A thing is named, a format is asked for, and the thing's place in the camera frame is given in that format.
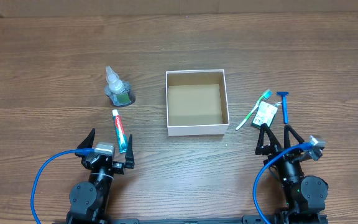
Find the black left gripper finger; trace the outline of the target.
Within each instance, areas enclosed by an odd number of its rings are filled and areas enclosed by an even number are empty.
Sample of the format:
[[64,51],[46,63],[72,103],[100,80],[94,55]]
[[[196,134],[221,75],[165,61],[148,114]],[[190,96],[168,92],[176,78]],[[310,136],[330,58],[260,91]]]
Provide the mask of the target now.
[[89,135],[78,145],[78,149],[91,149],[94,143],[96,130],[93,128]]
[[125,155],[125,164],[124,167],[126,169],[133,169],[135,166],[135,161],[134,161],[134,154],[133,154],[133,150],[132,150],[132,135],[129,136],[128,142],[127,142],[127,150],[126,150],[126,155]]

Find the green white floss packet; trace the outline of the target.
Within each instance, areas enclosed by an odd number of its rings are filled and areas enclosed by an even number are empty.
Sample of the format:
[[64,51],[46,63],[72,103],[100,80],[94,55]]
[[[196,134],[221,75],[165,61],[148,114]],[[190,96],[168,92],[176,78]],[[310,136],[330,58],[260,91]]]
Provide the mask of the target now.
[[257,113],[251,122],[251,125],[260,128],[261,125],[266,124],[271,126],[278,108],[274,105],[262,101],[258,107]]

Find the blue disposable razor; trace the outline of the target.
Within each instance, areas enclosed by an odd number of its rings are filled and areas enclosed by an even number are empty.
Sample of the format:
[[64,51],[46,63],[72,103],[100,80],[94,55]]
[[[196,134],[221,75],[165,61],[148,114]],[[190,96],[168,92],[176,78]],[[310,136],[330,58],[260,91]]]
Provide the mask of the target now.
[[283,113],[283,122],[285,124],[288,124],[288,105],[287,105],[287,96],[289,95],[289,92],[287,91],[278,91],[276,92],[278,96],[282,98],[282,113]]

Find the green white toothbrush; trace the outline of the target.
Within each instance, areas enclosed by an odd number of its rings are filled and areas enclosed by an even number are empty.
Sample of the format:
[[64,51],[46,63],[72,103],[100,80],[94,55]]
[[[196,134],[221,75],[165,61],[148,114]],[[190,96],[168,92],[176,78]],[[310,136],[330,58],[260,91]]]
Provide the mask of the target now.
[[271,97],[272,95],[272,91],[270,89],[265,90],[262,95],[260,96],[260,98],[256,101],[254,107],[251,109],[251,111],[248,113],[248,115],[237,125],[237,127],[235,128],[236,131],[240,130],[241,127],[243,127],[243,125],[245,125],[245,123],[247,122],[247,120],[251,117],[251,115],[254,113],[254,111],[259,107],[260,102],[262,100],[267,100]]

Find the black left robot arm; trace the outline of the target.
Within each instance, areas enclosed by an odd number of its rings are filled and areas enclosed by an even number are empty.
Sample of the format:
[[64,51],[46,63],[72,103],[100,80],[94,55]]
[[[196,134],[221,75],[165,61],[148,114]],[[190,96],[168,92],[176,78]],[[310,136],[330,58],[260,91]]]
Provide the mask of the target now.
[[114,145],[100,142],[93,147],[95,130],[77,147],[75,156],[90,171],[89,179],[74,185],[69,194],[70,210],[65,223],[110,223],[106,215],[109,193],[114,175],[124,174],[125,169],[135,166],[132,136],[129,136],[124,162],[114,160]]

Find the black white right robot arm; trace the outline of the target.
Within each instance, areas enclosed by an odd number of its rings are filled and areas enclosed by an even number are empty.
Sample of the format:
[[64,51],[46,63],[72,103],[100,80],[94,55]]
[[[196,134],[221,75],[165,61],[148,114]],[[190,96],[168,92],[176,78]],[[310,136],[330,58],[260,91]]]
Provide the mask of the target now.
[[[318,136],[310,136],[305,141],[289,124],[284,127],[284,145],[281,145],[267,124],[260,126],[255,148],[256,155],[267,156],[264,166],[257,174],[252,198],[255,208],[265,223],[327,223],[328,219],[320,212],[325,209],[329,185],[315,175],[304,175],[301,163],[317,161],[323,156],[326,143]],[[286,199],[286,207],[276,210],[269,218],[257,200],[257,189],[262,174],[275,168]]]

